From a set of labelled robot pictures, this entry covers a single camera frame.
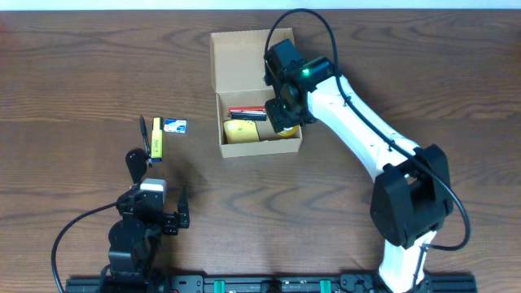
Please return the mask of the yellow tape roll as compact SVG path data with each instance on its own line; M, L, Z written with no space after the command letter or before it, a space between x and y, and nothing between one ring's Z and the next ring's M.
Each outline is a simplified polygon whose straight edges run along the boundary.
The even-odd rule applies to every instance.
M284 128L282 131L277 132L277 135L281 138L292 138L299 133L299 125L295 125L290 128Z

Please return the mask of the red black stapler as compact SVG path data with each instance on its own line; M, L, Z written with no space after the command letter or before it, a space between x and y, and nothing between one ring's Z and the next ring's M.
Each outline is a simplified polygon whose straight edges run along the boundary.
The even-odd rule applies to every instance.
M232 120L267 121L264 107L230 107L228 117Z

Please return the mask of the yellow sticky note pad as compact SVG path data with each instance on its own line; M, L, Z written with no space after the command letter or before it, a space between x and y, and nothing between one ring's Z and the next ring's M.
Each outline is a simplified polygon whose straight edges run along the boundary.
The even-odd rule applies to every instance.
M253 120L227 120L223 125L228 144L260 141L256 122Z

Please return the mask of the white blue staples box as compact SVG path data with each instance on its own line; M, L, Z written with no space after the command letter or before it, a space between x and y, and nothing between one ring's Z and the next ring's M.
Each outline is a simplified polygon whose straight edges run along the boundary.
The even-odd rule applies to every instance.
M166 119L164 122L164 131L168 133L185 133L186 127L186 120Z

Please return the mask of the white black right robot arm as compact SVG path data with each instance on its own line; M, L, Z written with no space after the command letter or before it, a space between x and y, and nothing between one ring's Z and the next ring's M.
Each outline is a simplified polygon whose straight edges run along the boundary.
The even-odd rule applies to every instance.
M342 96L349 94L360 112L381 132L400 143L402 148L412 151L416 143L401 136L368 108L352 91L346 78L335 78L334 65L327 58L319 57L311 62L305 59L291 61L285 67L294 75L286 79L292 86L310 82L311 87L304 91L303 96L304 113L324 122L362 162L375 184L374 203L382 201L379 185L385 179L406 188L409 175L406 157L391 149L366 126L351 107L345 105ZM282 121L285 107L278 104L274 92L259 80L265 73L260 62L250 58L213 57L210 70L217 99L219 147L223 157L288 156L299 151L302 133L282 137L274 126ZM234 141L227 134L228 118L224 116L224 107L249 104L265 107L270 112L269 119L252 123L255 130L252 139ZM392 292L407 292L425 281L422 271L424 262L419 258L420 247L428 244L436 234L433 225L437 220L434 217L429 216L425 227L421 228L403 209L403 204L393 208L390 203L384 203L384 214L373 218L385 238L383 262L377 275L383 280L384 288Z

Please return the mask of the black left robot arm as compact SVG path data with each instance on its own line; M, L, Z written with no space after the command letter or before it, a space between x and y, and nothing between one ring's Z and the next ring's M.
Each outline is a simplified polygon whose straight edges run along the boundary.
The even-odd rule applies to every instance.
M150 286L162 283L153 269L164 235L176 235L176 212L164 212L164 187L142 183L116 201L122 219L110 229L108 258L116 286Z

